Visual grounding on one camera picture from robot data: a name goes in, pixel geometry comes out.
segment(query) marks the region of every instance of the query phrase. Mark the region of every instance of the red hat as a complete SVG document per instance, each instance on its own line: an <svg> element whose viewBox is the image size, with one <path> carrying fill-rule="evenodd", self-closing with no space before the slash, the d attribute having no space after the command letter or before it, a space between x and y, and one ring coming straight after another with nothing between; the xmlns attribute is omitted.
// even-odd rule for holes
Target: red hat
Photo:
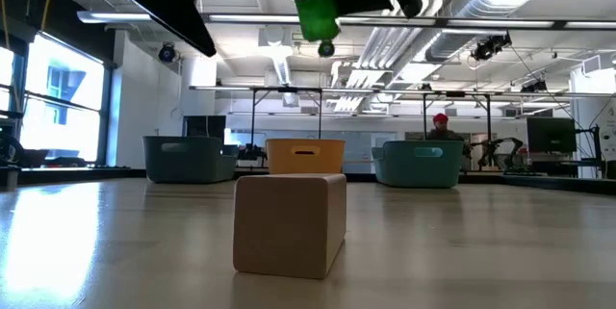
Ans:
<svg viewBox="0 0 616 309"><path fill-rule="evenodd" d="M434 116L434 118L432 118L432 122L436 123L436 122L448 122L449 118L444 115L443 113L439 113L436 116Z"/></svg>

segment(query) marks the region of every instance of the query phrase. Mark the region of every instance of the orange bin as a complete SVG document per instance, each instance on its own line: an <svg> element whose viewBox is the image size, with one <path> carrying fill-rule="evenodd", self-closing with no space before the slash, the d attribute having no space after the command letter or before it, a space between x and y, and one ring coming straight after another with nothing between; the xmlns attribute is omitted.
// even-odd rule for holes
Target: orange bin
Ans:
<svg viewBox="0 0 616 309"><path fill-rule="evenodd" d="M340 173L345 143L336 140L268 140L269 173Z"/></svg>

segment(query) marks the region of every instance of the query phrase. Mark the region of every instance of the teal bin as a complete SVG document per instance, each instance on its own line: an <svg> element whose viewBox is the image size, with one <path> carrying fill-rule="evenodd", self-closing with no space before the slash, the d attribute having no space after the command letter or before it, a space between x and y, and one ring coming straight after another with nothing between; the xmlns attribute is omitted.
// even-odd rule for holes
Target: teal bin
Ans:
<svg viewBox="0 0 616 309"><path fill-rule="evenodd" d="M239 149L217 138L143 137L147 177L160 184L209 184L233 179Z"/></svg>
<svg viewBox="0 0 616 309"><path fill-rule="evenodd" d="M400 188L449 189L457 185L463 142L395 141L374 147L376 179Z"/></svg>

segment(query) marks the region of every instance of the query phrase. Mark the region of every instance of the floor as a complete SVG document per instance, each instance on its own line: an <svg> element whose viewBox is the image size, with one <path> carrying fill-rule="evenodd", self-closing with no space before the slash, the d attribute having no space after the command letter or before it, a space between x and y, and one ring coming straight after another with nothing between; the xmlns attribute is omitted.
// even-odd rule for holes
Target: floor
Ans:
<svg viewBox="0 0 616 309"><path fill-rule="evenodd" d="M0 193L0 308L612 308L616 199L348 185L324 281L235 273L233 183Z"/></svg>

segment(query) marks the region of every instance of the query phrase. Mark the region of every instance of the beige wooden block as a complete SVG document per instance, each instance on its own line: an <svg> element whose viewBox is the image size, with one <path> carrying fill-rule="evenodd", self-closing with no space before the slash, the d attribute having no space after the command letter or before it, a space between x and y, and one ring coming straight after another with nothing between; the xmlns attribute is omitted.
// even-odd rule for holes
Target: beige wooden block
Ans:
<svg viewBox="0 0 616 309"><path fill-rule="evenodd" d="M237 271L324 279L347 231L342 174L246 176L235 190Z"/></svg>

